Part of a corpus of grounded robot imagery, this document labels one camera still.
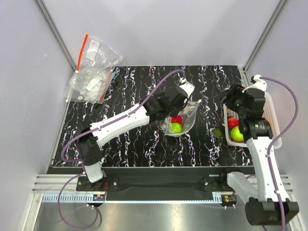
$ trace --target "white basket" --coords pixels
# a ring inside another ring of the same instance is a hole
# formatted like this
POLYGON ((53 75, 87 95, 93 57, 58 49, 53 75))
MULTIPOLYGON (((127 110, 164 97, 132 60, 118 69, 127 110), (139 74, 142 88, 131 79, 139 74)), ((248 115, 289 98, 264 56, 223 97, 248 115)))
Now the white basket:
MULTIPOLYGON (((278 126, 278 121, 277 121, 277 117, 276 117, 276 113, 275 113, 275 108, 274 108, 274 104, 273 101, 271 99, 271 96, 269 93, 265 92, 264 94, 265 96, 265 104, 264 104, 264 114, 263 117, 268 119, 271 122, 271 130, 273 132, 273 138, 275 138, 276 136, 278 136, 280 134, 280 130, 279 130, 279 126, 278 126)), ((228 115, 227 115, 227 107, 226 105, 223 105, 223 113, 224 113, 224 126, 225 126, 225 133, 226 133, 226 139, 227 139, 227 143, 229 145, 232 146, 239 146, 239 147, 247 147, 247 145, 245 143, 236 143, 230 140, 229 138, 229 131, 228 131, 228 115)), ((229 113, 229 116, 232 116, 234 118, 239 118, 238 115, 234 112, 231 111, 231 113, 229 113)), ((281 138, 279 138, 275 143, 274 143, 274 149, 278 149, 282 146, 282 140, 281 138)))

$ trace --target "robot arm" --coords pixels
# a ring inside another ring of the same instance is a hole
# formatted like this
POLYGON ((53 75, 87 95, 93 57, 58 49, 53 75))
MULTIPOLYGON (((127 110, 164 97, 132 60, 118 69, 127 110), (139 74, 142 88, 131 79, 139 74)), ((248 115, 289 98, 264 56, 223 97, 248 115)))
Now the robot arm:
POLYGON ((132 112, 139 107, 139 104, 97 123, 89 124, 86 121, 79 123, 76 135, 98 128, 92 134, 76 141, 89 181, 94 183, 104 177, 100 163, 103 158, 100 148, 104 144, 133 128, 163 120, 168 116, 176 117, 187 105, 187 100, 193 90, 194 86, 185 81, 180 86, 174 86, 165 92, 152 95, 135 113, 132 112), (111 125, 101 128, 102 125, 110 122, 112 122, 111 125))
MULTIPOLYGON (((280 207, 267 157, 267 149, 272 141, 269 122, 262 117, 264 111, 266 82, 254 76, 252 86, 244 88, 235 84, 222 93, 221 101, 239 116, 239 129, 250 151, 257 178, 257 190, 241 172, 227 175, 227 183, 245 203, 245 213, 251 225, 281 225, 280 207)), ((282 184, 274 149, 270 158, 272 170, 285 208, 286 222, 289 222, 299 211, 297 202, 290 202, 282 184)))

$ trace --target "table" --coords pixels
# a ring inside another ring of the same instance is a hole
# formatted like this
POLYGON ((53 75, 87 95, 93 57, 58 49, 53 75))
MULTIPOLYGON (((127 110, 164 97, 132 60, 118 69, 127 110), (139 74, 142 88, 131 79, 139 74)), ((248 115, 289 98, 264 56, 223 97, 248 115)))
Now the table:
MULTIPOLYGON (((202 100, 194 127, 178 138, 164 136, 160 122, 125 132, 102 148, 102 167, 252 165, 248 149, 228 146, 225 138, 213 137, 214 129, 224 129, 219 93, 233 83, 241 83, 237 66, 128 66, 115 68, 116 75, 103 104, 70 102, 51 167, 80 166, 77 162, 64 163, 60 157, 63 147, 74 137, 78 122, 86 116, 98 122, 129 109, 175 69, 183 69, 187 80, 195 86, 190 100, 202 100)), ((168 78, 159 90, 178 83, 180 75, 168 78)), ((67 151, 67 157, 79 158, 74 145, 67 151)))

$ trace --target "plastic bag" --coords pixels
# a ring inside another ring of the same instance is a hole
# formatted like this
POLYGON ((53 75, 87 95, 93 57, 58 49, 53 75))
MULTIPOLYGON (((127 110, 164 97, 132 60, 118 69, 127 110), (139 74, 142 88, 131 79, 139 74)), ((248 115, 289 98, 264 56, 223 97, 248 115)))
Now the plastic bag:
POLYGON ((192 129, 195 121, 196 121, 196 112, 201 103, 201 100, 198 102, 194 101, 188 101, 186 107, 180 111, 179 115, 182 117, 182 132, 181 133, 175 133, 172 129, 171 125, 171 117, 167 117, 163 124, 161 125, 161 128, 166 136, 174 136, 178 137, 186 132, 188 132, 190 129, 192 129))
POLYGON ((112 80, 113 66, 123 60, 108 44, 86 35, 76 72, 69 83, 80 95, 78 100, 101 103, 112 80))

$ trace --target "red fruit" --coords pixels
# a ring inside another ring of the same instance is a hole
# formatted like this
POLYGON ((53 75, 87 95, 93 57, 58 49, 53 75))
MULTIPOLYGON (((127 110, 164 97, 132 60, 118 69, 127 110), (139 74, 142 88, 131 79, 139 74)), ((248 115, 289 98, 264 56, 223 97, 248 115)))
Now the red fruit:
POLYGON ((183 119, 182 119, 182 117, 181 117, 180 115, 178 115, 177 118, 171 117, 171 122, 172 122, 172 123, 182 124, 183 119))
POLYGON ((238 119, 236 119, 236 118, 228 119, 228 129, 233 129, 236 126, 239 126, 238 119))

